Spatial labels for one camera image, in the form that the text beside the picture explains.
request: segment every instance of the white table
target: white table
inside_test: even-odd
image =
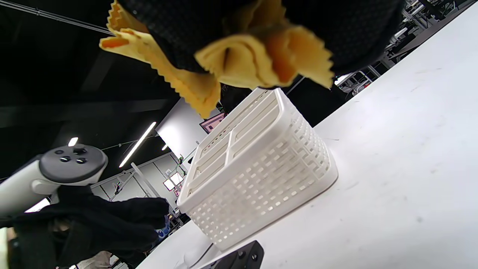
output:
[[[315,127],[338,181],[240,244],[261,243],[263,269],[478,268],[476,25],[478,5]],[[188,223],[139,269],[204,244]]]

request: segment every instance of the fluorescent light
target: fluorescent light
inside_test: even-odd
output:
[[[174,189],[174,184],[169,179],[166,179],[166,181],[163,182],[163,184],[166,186],[166,188],[168,188],[168,191],[171,191],[172,189]]]
[[[183,181],[183,177],[181,177],[179,173],[175,173],[174,175],[170,177],[170,179],[175,185],[179,185],[179,183]]]
[[[68,146],[74,146],[77,142],[78,142],[78,137],[73,137],[68,143]]]
[[[124,160],[121,162],[121,164],[119,165],[119,168],[123,167],[123,165],[125,165],[125,163],[128,161],[128,159],[133,155],[133,153],[136,151],[136,149],[138,149],[138,147],[141,145],[141,143],[143,142],[143,140],[146,138],[146,136],[149,134],[149,132],[151,131],[151,129],[156,125],[156,122],[153,122],[149,127],[148,127],[148,130],[146,130],[146,132],[144,132],[144,134],[141,136],[141,138],[138,140],[138,142],[136,142],[136,144],[134,145],[134,147],[131,149],[131,151],[128,153],[128,155],[126,155],[126,158],[124,158]]]

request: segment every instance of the white wall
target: white wall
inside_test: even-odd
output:
[[[160,197],[165,198],[173,208],[176,208],[175,201],[177,197],[173,191],[168,191],[163,182],[167,178],[166,171],[168,169],[173,171],[177,166],[177,161],[178,160],[175,158],[174,154],[168,153],[157,158],[156,160],[138,165],[138,168],[144,174],[145,178],[151,183],[153,188],[158,192]],[[180,168],[178,168],[177,171],[180,175],[183,175]],[[98,185],[94,185],[91,189],[95,195],[109,200],[108,196],[111,198],[114,195],[116,184],[118,183],[117,177],[119,176],[119,179],[124,182],[128,176],[131,175],[131,173],[132,171],[129,170],[126,175],[116,175]],[[103,187],[108,196],[100,188],[100,186]],[[143,190],[149,193],[151,197],[154,197],[152,190],[146,184],[144,184],[144,182],[138,177],[138,174],[134,174],[133,178],[128,181],[123,190],[120,191],[113,201],[123,201],[135,197],[145,197]]]
[[[121,175],[119,176],[119,179],[121,180],[121,182],[125,182],[130,175],[131,173],[128,173],[127,175]],[[124,201],[124,200],[135,198],[135,197],[145,197],[146,194],[143,192],[138,182],[139,181],[137,181],[136,178],[133,176],[133,178],[131,178],[128,181],[128,183],[124,186],[123,190],[121,190],[119,194],[115,196],[113,201]],[[101,184],[101,187],[103,187],[105,191],[103,191],[99,186],[94,187],[91,190],[93,191],[93,194],[95,194],[96,196],[109,200],[115,194],[117,183],[118,183],[118,179],[112,179],[112,180],[109,180],[108,182]],[[143,188],[149,193],[151,193],[149,189],[147,189],[147,187],[145,188],[145,186],[143,186]]]
[[[219,110],[214,109],[210,116],[217,114]],[[201,142],[207,136],[199,125],[203,121],[204,119],[181,98],[156,127],[156,132],[178,158],[186,158],[197,147],[196,141]],[[187,161],[185,160],[184,166],[189,168]]]

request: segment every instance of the screen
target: screen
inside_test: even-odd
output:
[[[224,120],[225,116],[226,115],[224,113],[218,114],[212,118],[203,121],[199,125],[201,125],[201,127],[204,129],[204,131],[206,131],[206,133],[210,133],[216,126],[219,125],[219,123],[221,123],[222,120]]]
[[[163,184],[166,186],[166,188],[168,188],[169,191],[174,189],[174,183],[169,179],[166,179],[166,181],[163,182]]]
[[[171,179],[171,181],[175,184],[175,185],[179,185],[179,183],[181,183],[183,181],[183,177],[181,177],[179,175],[179,173],[175,173],[174,175],[172,175],[169,179]]]

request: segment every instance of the blue object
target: blue object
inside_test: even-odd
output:
[[[169,217],[166,215],[166,216],[164,216],[164,218],[165,218],[164,228],[157,231],[158,236],[161,240],[164,239],[169,234],[169,232],[171,231],[170,223],[169,223]]]

